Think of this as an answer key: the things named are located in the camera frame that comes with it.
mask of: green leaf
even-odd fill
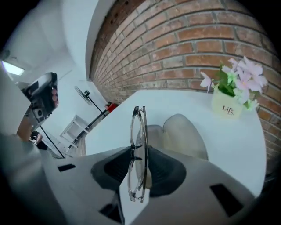
[[[243,105],[244,105],[247,109],[249,108],[248,102],[245,102]]]
[[[233,88],[223,81],[220,82],[218,88],[221,92],[223,92],[231,97],[235,96],[235,94],[233,92]]]
[[[225,80],[227,82],[227,74],[224,71],[219,70],[216,75],[220,80]]]

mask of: ceiling light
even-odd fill
[[[20,76],[25,71],[24,69],[19,68],[19,67],[15,66],[15,65],[12,65],[10,63],[4,62],[4,61],[2,61],[2,62],[3,62],[4,68],[6,69],[6,71],[8,73],[12,73],[12,74]]]

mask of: red object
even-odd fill
[[[107,106],[107,110],[109,111],[109,113],[111,113],[114,109],[116,109],[117,106],[117,104],[111,103],[109,106]]]

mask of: pink flower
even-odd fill
[[[243,72],[239,67],[237,67],[237,72],[240,79],[237,79],[235,81],[235,85],[238,89],[245,90],[247,94],[249,93],[249,89],[251,89],[252,91],[261,91],[260,85],[256,81],[250,80],[251,75],[249,73]]]
[[[261,87],[265,86],[267,84],[267,80],[265,78],[265,76],[262,76],[262,75],[253,75],[253,80],[258,83]]]
[[[235,89],[233,89],[233,92],[235,94],[234,98],[241,104],[244,104],[250,98],[250,92],[248,89],[241,90],[241,89],[235,88]]]
[[[244,61],[242,60],[238,63],[245,72],[248,72],[254,76],[258,76],[263,73],[263,68],[260,65],[256,65],[244,56]]]
[[[231,58],[228,61],[232,63],[232,70],[237,68],[238,62],[234,58]]]
[[[205,74],[204,72],[200,72],[202,74],[202,76],[204,77],[204,80],[202,80],[200,86],[201,87],[208,87],[207,93],[209,92],[210,86],[212,84],[212,80],[211,78],[209,78],[207,76],[207,74]]]

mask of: red brick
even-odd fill
[[[139,48],[135,52],[133,52],[128,58],[129,61],[132,62],[136,60],[137,58],[146,55],[147,53],[151,52],[154,50],[153,43],[149,43],[144,45],[143,47]]]
[[[108,52],[107,52],[107,54],[106,54],[106,56],[109,58],[110,55],[111,55],[111,51],[110,51],[110,49],[109,49]]]
[[[110,44],[113,44],[114,41],[116,40],[116,38],[117,38],[116,34],[113,33],[113,35],[111,36],[111,38],[110,38],[110,40],[109,40],[109,43],[110,43]]]
[[[160,70],[161,68],[162,68],[161,63],[156,62],[156,63],[145,65],[145,66],[142,66],[142,67],[136,69],[135,73],[138,76],[138,75],[141,75],[141,74],[151,73],[153,71]]]
[[[281,88],[281,76],[271,69],[263,69],[267,81]]]
[[[192,40],[201,38],[230,38],[233,39],[233,30],[226,26],[208,26],[191,28],[178,32],[179,40]]]
[[[268,131],[271,127],[270,123],[268,123],[264,120],[260,120],[260,124],[262,125],[262,128],[266,131]]]
[[[142,75],[142,77],[145,82],[156,80],[155,73],[144,74],[144,75]]]
[[[132,79],[127,80],[127,83],[128,84],[134,84],[134,83],[141,83],[143,81],[144,80],[143,80],[142,76],[137,76],[137,77],[134,77]]]
[[[121,87],[122,86],[122,83],[116,83],[115,84],[115,87]]]
[[[270,111],[281,115],[281,106],[277,103],[275,103],[274,101],[265,98],[264,96],[258,96],[256,98],[259,102],[259,104],[267,109],[269,109]]]
[[[137,12],[132,12],[118,27],[116,30],[116,35],[119,36],[119,34],[138,16]]]
[[[149,55],[145,55],[137,60],[138,66],[146,65],[150,63]]]
[[[270,122],[274,124],[275,126],[281,128],[281,119],[277,117],[276,115],[273,115],[270,119]]]
[[[110,46],[111,46],[111,43],[108,42],[108,44],[106,45],[104,51],[102,52],[102,58],[106,55],[106,53],[110,50]]]
[[[200,25],[200,24],[212,24],[215,22],[212,13],[202,13],[190,15],[187,17],[189,26]]]
[[[170,46],[168,48],[156,51],[152,54],[152,58],[154,61],[167,58],[170,56],[175,56],[179,54],[187,54],[193,52],[192,44],[191,43],[184,43],[179,44],[176,46]]]
[[[132,44],[130,44],[130,49],[131,49],[131,51],[135,51],[136,49],[138,49],[142,45],[143,44],[142,44],[141,38],[138,38]]]
[[[224,0],[224,2],[226,4],[227,9],[229,9],[229,10],[239,11],[239,12],[249,14],[249,11],[243,5],[241,5],[238,1]]]
[[[111,63],[115,58],[116,58],[117,54],[115,52],[113,52],[111,54],[111,56],[108,58],[108,62]]]
[[[216,17],[219,23],[241,25],[264,32],[258,22],[253,17],[247,15],[235,12],[217,12]]]
[[[162,2],[154,5],[150,9],[148,9],[146,12],[139,15],[138,18],[135,19],[134,23],[135,23],[135,25],[139,26],[147,19],[151,18],[152,16],[158,14],[159,12],[161,12],[171,6],[173,6],[173,3],[171,1],[169,1],[169,0],[162,1]]]
[[[121,64],[122,64],[122,66],[124,67],[124,66],[126,66],[127,64],[129,64],[129,60],[128,60],[127,58],[125,58],[125,59],[123,59],[123,60],[121,61]]]
[[[262,35],[262,42],[263,42],[263,45],[264,45],[265,49],[267,49],[268,51],[271,51],[272,53],[276,54],[274,45],[272,44],[272,42],[270,41],[270,39],[267,36]]]
[[[159,39],[157,39],[155,41],[155,46],[157,48],[161,48],[163,46],[170,45],[170,44],[173,44],[175,42],[176,42],[176,37],[172,33],[172,34],[168,34],[166,36],[163,36],[163,37],[160,37]]]
[[[188,87],[197,90],[206,90],[205,87],[201,87],[202,80],[188,80]]]
[[[125,81],[125,80],[124,80],[124,81],[122,81],[121,83],[123,84],[123,86],[128,85],[127,81]]]
[[[268,89],[265,93],[267,96],[275,99],[278,102],[281,102],[281,90],[272,86],[268,86]]]
[[[152,19],[148,20],[146,22],[146,27],[148,29],[151,29],[153,27],[156,27],[160,23],[163,23],[167,20],[166,14],[165,13],[160,13],[159,15],[153,17]]]
[[[262,108],[259,108],[259,112],[258,112],[259,118],[269,121],[272,114]]]
[[[230,66],[228,60],[230,57],[218,55],[189,55],[186,58],[186,65],[207,65],[207,66],[220,66],[221,63]]]
[[[136,28],[128,37],[124,39],[122,42],[122,45],[126,47],[128,44],[132,43],[135,39],[137,39],[139,36],[141,36],[146,31],[146,28],[144,25]]]
[[[200,69],[199,72],[203,72],[205,74],[208,75],[208,77],[210,77],[211,79],[216,79],[216,74],[218,73],[217,69]]]
[[[208,9],[224,9],[219,0],[197,0],[187,2],[186,4],[179,5],[169,9],[168,16],[174,18],[180,15],[193,13],[197,11],[204,11]]]
[[[102,61],[104,60],[104,57],[103,58],[100,58],[100,60],[99,60],[99,62],[98,62],[98,65],[97,65],[97,67],[98,67],[98,69],[100,68],[100,65],[101,65],[101,63],[102,63]]]
[[[124,35],[121,33],[118,38],[115,40],[115,42],[110,47],[111,52],[114,52],[114,50],[120,45],[120,43],[125,39]]]
[[[140,88],[141,85],[139,83],[124,87],[125,90],[139,90]]]
[[[154,1],[152,0],[144,1],[136,10],[139,14],[141,14],[143,11],[147,10],[153,4]]]
[[[281,62],[274,55],[272,55],[272,68],[275,69],[277,72],[281,73]]]
[[[165,88],[167,83],[165,80],[156,80],[152,82],[143,82],[140,84],[142,88]]]
[[[268,132],[275,135],[278,138],[281,138],[281,130],[277,127],[270,126],[270,128],[268,129]]]
[[[184,65],[182,56],[172,57],[163,60],[163,67],[165,69],[174,68],[174,67],[182,67]]]
[[[272,142],[269,142],[269,141],[267,141],[267,140],[265,140],[265,144],[266,144],[266,146],[267,146],[268,148],[273,149],[274,151],[280,151],[280,150],[281,150],[281,147],[280,147],[280,146],[278,146],[278,145],[276,145],[276,144],[274,144],[274,143],[272,143]]]
[[[225,42],[225,48],[227,53],[246,56],[249,59],[272,66],[272,56],[261,49],[234,42]]]
[[[192,0],[175,0],[175,2],[176,2],[177,4],[183,3],[183,2],[188,2],[188,1],[192,1]]]
[[[168,88],[187,88],[187,80],[167,80]]]
[[[136,76],[135,71],[131,71],[131,72],[127,73],[127,76],[128,76],[128,78],[135,77]]]
[[[127,37],[134,29],[135,25],[132,22],[123,30],[123,35]]]
[[[223,52],[222,42],[218,40],[196,42],[197,52]]]
[[[123,50],[124,50],[123,45],[119,45],[119,46],[115,49],[114,52],[115,52],[117,55],[119,55],[120,52],[122,52]]]
[[[114,80],[114,79],[116,79],[117,78],[117,74],[113,74],[112,75],[112,79]]]
[[[127,47],[127,48],[125,48],[121,53],[120,53],[120,55],[117,57],[117,61],[118,62],[120,62],[120,61],[122,61],[125,57],[127,57],[129,54],[131,53],[131,51],[130,51],[130,48],[129,47]]]
[[[116,67],[114,67],[114,69],[112,70],[113,73],[116,73],[117,71],[119,71],[122,68],[121,64],[118,64]]]
[[[170,21],[167,24],[163,24],[152,31],[146,33],[143,35],[143,41],[146,43],[148,41],[151,41],[155,39],[156,37],[159,37],[163,34],[169,33],[173,30],[182,28],[184,26],[184,18],[180,18],[178,20]]]
[[[177,69],[169,71],[160,71],[156,73],[156,79],[179,79],[179,78],[194,78],[195,73],[193,69]]]
[[[100,68],[98,69],[97,72],[99,72],[100,69],[102,69],[102,68],[104,67],[104,65],[105,65],[105,63],[107,62],[107,60],[108,60],[108,58],[107,58],[107,56],[105,56],[104,60],[101,62],[101,66],[100,66]]]
[[[119,77],[116,79],[116,82],[122,82],[122,81],[128,79],[128,76],[127,75],[122,75],[122,73],[118,74],[118,76]]]
[[[123,74],[126,74],[132,70],[135,70],[136,68],[138,68],[137,63],[136,62],[132,62],[129,65],[125,66],[123,68]]]
[[[277,137],[273,136],[272,134],[268,133],[267,131],[263,131],[264,138],[270,142],[273,142],[274,144],[280,145],[281,140],[279,140]]]
[[[258,32],[245,28],[236,28],[236,33],[239,40],[261,46],[260,34]]]

